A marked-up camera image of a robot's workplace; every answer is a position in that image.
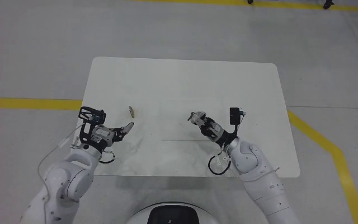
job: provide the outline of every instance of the yellow floor line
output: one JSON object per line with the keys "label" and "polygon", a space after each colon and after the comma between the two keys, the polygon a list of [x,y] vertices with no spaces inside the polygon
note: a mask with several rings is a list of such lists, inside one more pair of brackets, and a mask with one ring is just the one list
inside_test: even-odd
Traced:
{"label": "yellow floor line", "polygon": [[342,150],[316,130],[311,128],[306,122],[301,120],[290,110],[287,110],[287,112],[291,124],[331,154],[351,210],[354,224],[358,224],[358,194]]}
{"label": "yellow floor line", "polygon": [[[301,10],[324,10],[323,4],[306,4],[295,2],[266,2],[254,1],[248,4],[247,0],[130,0],[135,2],[169,2],[169,3],[193,3],[193,4],[220,4],[226,6],[256,6],[270,8],[294,8]],[[329,10],[358,12],[358,6],[340,6],[336,4]]]}
{"label": "yellow floor line", "polygon": [[0,108],[79,110],[82,100],[0,98]]}
{"label": "yellow floor line", "polygon": [[[79,110],[81,105],[82,100],[0,98],[0,108],[5,109]],[[293,126],[332,155],[354,224],[358,224],[358,194],[342,150],[290,110],[287,112]]]}

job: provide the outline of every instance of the concrete floor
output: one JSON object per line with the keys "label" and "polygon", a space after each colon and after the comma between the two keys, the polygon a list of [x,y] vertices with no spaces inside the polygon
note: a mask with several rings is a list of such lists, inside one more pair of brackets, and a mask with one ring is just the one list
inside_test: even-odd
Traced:
{"label": "concrete floor", "polygon": [[[288,108],[343,150],[358,186],[358,13],[0,0],[0,97],[81,99],[97,56],[274,63]],[[0,220],[16,223],[40,190],[39,161],[75,127],[77,112],[1,109],[0,116]],[[331,156],[292,131],[301,175],[282,181],[301,222],[353,223]],[[221,223],[266,223],[238,179],[124,176],[95,177],[75,223],[125,223],[172,200]]]}

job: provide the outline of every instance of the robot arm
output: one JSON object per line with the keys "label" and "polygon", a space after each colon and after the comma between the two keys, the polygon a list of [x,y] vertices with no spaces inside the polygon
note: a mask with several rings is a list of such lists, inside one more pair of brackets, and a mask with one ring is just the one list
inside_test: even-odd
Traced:
{"label": "robot arm", "polygon": [[82,107],[83,119],[79,138],[81,144],[73,146],[70,155],[51,167],[45,175],[44,187],[31,201],[20,223],[69,224],[78,211],[79,199],[93,182],[94,171],[106,147],[122,141],[133,127],[106,128],[103,110]]}
{"label": "robot arm", "polygon": [[234,133],[226,132],[203,111],[192,113],[188,120],[231,155],[246,192],[270,224],[300,224],[290,207],[283,184],[260,148],[237,137],[241,116],[245,116],[243,111],[230,109],[230,124],[235,125]]}

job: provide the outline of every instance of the white tabletop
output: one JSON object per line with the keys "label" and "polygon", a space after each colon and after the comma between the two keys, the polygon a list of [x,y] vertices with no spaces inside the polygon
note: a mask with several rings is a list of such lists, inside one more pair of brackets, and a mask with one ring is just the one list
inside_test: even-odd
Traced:
{"label": "white tabletop", "polygon": [[[220,149],[187,118],[202,110],[232,132],[230,107],[246,111],[238,135],[261,147],[272,166],[280,168],[278,176],[300,174],[274,64],[95,58],[82,105],[103,109],[109,128],[135,123],[122,142],[107,148],[116,160],[100,164],[96,175],[214,176],[208,160]],[[213,167],[220,171],[225,165]],[[237,172],[233,168],[223,176]]]}

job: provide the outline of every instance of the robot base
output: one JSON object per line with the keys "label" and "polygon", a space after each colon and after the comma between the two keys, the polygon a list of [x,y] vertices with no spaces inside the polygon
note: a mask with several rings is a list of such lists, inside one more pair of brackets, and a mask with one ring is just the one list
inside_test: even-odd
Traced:
{"label": "robot base", "polygon": [[126,224],[219,224],[207,211],[183,202],[162,202],[142,209]]}

